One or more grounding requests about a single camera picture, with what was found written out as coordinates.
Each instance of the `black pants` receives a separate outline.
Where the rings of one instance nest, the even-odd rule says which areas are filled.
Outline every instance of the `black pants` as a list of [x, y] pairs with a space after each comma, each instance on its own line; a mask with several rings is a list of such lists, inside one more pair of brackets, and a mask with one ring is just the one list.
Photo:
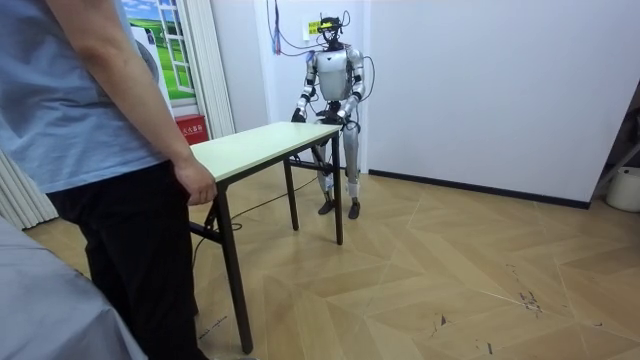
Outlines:
[[93, 283], [150, 360], [207, 359], [193, 319], [188, 193], [171, 163], [48, 196], [80, 227]]

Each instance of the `man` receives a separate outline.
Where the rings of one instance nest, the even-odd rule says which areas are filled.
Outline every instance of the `man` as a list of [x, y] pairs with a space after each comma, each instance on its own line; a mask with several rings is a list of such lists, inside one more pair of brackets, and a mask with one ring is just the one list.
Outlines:
[[0, 148], [77, 224], [95, 285], [151, 360], [197, 347], [187, 204], [210, 202], [120, 0], [3, 3]]

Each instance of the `baseboard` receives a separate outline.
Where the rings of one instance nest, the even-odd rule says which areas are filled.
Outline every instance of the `baseboard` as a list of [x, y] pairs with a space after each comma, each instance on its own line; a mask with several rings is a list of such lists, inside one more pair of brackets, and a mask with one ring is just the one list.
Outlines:
[[444, 186], [444, 187], [450, 187], [450, 188], [460, 189], [460, 190], [475, 191], [475, 192], [481, 192], [485, 194], [506, 196], [506, 197], [512, 197], [516, 199], [537, 201], [545, 204], [560, 205], [560, 206], [566, 206], [566, 207], [583, 209], [583, 210], [588, 210], [589, 207], [591, 206], [591, 202], [587, 202], [587, 201], [563, 199], [563, 198], [558, 198], [553, 196], [531, 194], [531, 193], [514, 191], [514, 190], [505, 190], [505, 189], [499, 189], [499, 188], [494, 188], [490, 186], [465, 184], [465, 183], [460, 183], [455, 181], [440, 180], [440, 179], [415, 176], [415, 175], [398, 174], [398, 173], [374, 170], [374, 169], [369, 169], [369, 175], [381, 176], [381, 177], [398, 179], [398, 180], [413, 181], [413, 182], [429, 184], [429, 185]]

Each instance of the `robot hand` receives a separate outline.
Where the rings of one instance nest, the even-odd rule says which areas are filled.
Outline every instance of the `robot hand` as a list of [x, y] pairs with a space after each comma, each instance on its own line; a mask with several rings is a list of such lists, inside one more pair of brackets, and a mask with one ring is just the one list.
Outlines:
[[296, 109], [296, 111], [293, 112], [293, 116], [291, 117], [291, 122], [305, 123], [307, 122], [305, 115], [306, 114], [304, 114], [302, 110], [298, 108]]
[[324, 119], [322, 119], [322, 123], [323, 124], [327, 124], [327, 125], [344, 125], [346, 122], [344, 121], [344, 118], [334, 112], [331, 111], [327, 111], [324, 114], [322, 114], [321, 116], [324, 116]]

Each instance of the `wooden floor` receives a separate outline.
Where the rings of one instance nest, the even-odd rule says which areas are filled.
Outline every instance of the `wooden floor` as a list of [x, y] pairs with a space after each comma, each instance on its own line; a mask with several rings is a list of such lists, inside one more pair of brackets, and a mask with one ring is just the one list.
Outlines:
[[[296, 184], [314, 177], [294, 173]], [[262, 360], [640, 359], [640, 218], [363, 176], [362, 214], [316, 214], [317, 184], [236, 219]], [[232, 187], [232, 214], [285, 192], [280, 167]], [[194, 208], [202, 221], [207, 207]], [[54, 221], [27, 232], [88, 273], [83, 239]], [[241, 357], [224, 262], [195, 265], [201, 348]]]

